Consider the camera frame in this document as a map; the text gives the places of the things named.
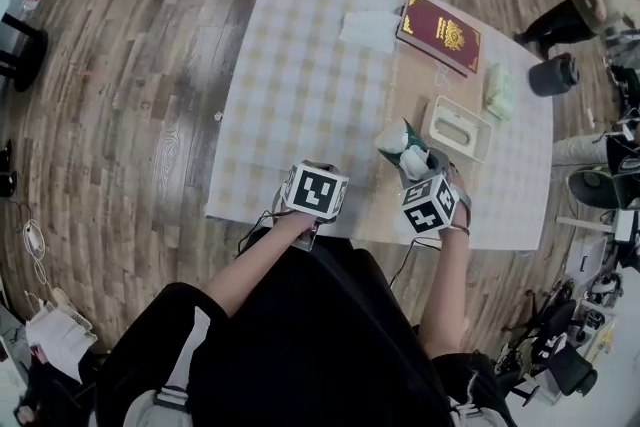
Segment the white tablecloth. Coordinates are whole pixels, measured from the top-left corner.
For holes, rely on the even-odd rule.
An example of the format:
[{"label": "white tablecloth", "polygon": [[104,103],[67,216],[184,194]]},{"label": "white tablecloth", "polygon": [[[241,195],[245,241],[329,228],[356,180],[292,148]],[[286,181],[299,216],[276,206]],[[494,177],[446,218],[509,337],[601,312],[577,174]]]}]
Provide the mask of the white tablecloth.
[{"label": "white tablecloth", "polygon": [[[349,176],[342,213],[321,233],[408,243],[415,234],[367,232],[363,211],[382,158],[382,130],[393,56],[339,41],[349,11],[393,10],[404,0],[257,0],[240,50],[220,131],[205,214],[254,223],[271,208],[294,163],[332,163]],[[439,2],[454,14],[459,11]],[[482,27],[484,57],[516,79],[514,117],[494,126],[473,197],[471,247],[538,247],[552,145],[550,99],[531,93],[527,70],[539,60],[496,30]]]}]

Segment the book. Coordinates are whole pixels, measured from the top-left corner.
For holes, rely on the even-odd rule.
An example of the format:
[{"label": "book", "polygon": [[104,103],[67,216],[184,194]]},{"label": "book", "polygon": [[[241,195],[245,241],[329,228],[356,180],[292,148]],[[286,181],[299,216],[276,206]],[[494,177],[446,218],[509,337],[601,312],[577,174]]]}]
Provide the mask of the book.
[{"label": "book", "polygon": [[480,32],[429,0],[407,0],[396,38],[464,77],[478,72]]}]

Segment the wooden floor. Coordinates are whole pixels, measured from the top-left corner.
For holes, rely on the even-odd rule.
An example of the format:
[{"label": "wooden floor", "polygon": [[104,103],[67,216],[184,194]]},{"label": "wooden floor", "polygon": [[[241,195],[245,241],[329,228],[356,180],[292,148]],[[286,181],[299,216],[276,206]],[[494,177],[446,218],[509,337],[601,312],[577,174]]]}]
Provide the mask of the wooden floor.
[{"label": "wooden floor", "polygon": [[[511,34],[561,0],[446,0]],[[247,226],[203,215],[234,64],[254,0],[42,0],[35,25],[50,35],[37,84],[1,99],[3,134],[14,140],[20,174],[14,199],[42,226],[49,279],[61,286],[113,345],[167,283],[200,284],[228,262]],[[580,87],[555,102],[556,138],[588,133],[591,107],[613,115],[599,42],[575,45]],[[495,354],[500,327],[518,318],[524,290],[548,287],[572,231],[553,186],[540,249],[477,252],[468,276],[466,345]],[[23,290],[38,285],[14,206],[0,207],[0,268],[16,310],[31,315]],[[368,245],[385,274],[406,248]],[[416,250],[394,292],[417,320],[437,254]]]}]

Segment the black shirt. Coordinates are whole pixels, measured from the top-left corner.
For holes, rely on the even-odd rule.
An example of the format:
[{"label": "black shirt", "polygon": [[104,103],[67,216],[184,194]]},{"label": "black shirt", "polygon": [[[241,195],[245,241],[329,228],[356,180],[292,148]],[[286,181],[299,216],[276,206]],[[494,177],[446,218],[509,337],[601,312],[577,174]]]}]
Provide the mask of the black shirt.
[{"label": "black shirt", "polygon": [[514,425],[488,359],[430,361],[373,257],[348,241],[290,248],[231,319],[208,296],[169,285],[134,322],[98,379],[99,426],[122,425],[131,402],[168,379],[193,326],[211,319],[194,354],[188,408],[205,425],[453,425],[448,395]]}]

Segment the green towel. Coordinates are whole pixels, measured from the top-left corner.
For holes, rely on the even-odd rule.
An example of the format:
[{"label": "green towel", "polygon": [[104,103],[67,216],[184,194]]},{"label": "green towel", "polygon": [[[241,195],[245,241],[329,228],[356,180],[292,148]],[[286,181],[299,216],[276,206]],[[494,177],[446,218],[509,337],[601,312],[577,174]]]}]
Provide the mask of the green towel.
[{"label": "green towel", "polygon": [[514,84],[511,74],[496,64],[489,70],[489,84],[484,95],[484,107],[501,121],[511,119],[514,99]]}]

